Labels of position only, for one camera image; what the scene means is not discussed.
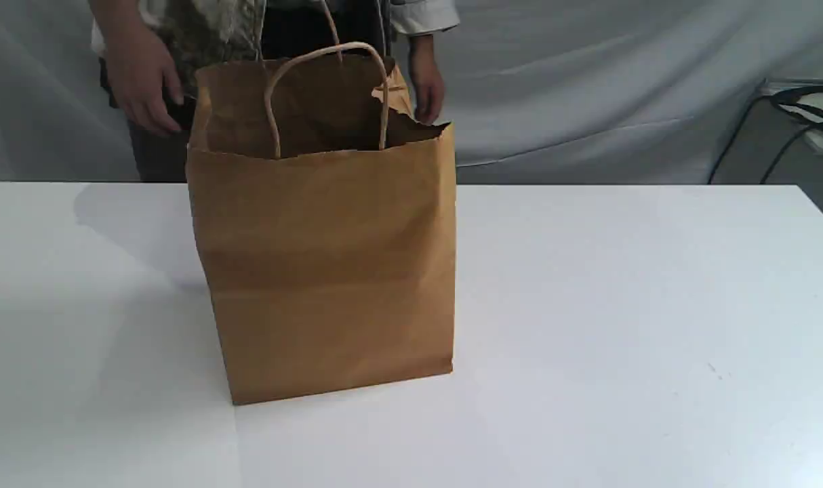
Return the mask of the person left hand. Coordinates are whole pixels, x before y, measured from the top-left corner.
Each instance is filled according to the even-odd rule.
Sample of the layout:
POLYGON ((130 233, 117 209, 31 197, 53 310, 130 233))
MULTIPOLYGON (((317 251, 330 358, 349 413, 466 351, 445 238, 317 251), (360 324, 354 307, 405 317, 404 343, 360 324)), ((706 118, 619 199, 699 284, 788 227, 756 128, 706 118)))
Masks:
POLYGON ((415 93, 415 118, 423 124, 436 123, 445 101, 443 80, 432 45, 417 46, 409 53, 409 77, 415 93))

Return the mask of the person right hand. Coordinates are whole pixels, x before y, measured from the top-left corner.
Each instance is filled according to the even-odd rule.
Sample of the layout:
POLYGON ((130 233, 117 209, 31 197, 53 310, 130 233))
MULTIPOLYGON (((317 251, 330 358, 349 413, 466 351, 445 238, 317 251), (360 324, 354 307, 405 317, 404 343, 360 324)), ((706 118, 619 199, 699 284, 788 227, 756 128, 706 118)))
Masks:
POLYGON ((143 24, 104 33, 106 69, 112 94, 130 121, 155 135, 181 131, 166 96, 184 102, 175 61, 164 41, 143 24))

